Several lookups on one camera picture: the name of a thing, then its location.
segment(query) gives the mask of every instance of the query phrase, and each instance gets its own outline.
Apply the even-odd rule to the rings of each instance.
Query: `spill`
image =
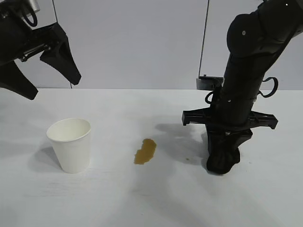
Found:
[[[157,144],[152,139],[143,140],[143,144],[140,150],[137,150],[137,154],[134,157],[134,163],[136,165],[144,165],[149,162],[156,151]]]

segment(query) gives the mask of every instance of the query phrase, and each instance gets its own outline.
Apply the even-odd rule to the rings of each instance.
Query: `white wall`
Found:
[[[262,0],[211,0],[208,25],[205,38],[205,51],[201,74],[223,76],[229,51],[226,34],[235,16],[250,13],[257,9]],[[279,89],[303,89],[303,35],[295,37],[266,77],[277,77]],[[271,89],[271,82],[264,83],[263,88]]]
[[[40,0],[39,25],[54,22]],[[55,0],[83,88],[195,88],[207,0]],[[69,87],[38,57],[18,64],[39,87]]]

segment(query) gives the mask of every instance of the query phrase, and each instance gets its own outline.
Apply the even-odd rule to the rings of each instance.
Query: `white table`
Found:
[[[207,107],[205,95],[40,89],[29,101],[1,89],[0,226],[301,227],[303,91],[258,98],[254,110],[275,114],[277,129],[254,129],[224,176],[205,170],[205,126],[181,122],[183,110]],[[91,164],[75,175],[60,169],[45,136],[69,117],[92,125]],[[135,165],[145,138],[155,156]]]

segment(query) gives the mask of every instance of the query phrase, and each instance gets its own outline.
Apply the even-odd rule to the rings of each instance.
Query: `white paper cup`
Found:
[[[65,119],[53,124],[46,135],[65,172],[75,174],[88,167],[90,157],[88,121],[77,118]]]

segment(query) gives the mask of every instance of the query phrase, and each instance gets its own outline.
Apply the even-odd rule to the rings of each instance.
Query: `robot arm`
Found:
[[[22,74],[14,60],[27,61],[43,52],[40,60],[77,85],[81,75],[72,58],[68,38],[58,23],[37,26],[36,0],[0,1],[0,87],[34,99],[36,87]]]
[[[208,170],[218,174],[229,172],[239,163],[238,146],[251,138],[251,128],[276,127],[273,115],[251,109],[261,94],[265,73],[290,40],[301,32],[303,0],[267,0],[255,12],[238,15],[232,22],[227,34],[230,57],[224,78],[199,78],[200,87],[212,91],[211,102],[207,100],[209,95],[206,97],[211,106],[184,111],[182,118],[184,125],[191,122],[206,125]]]

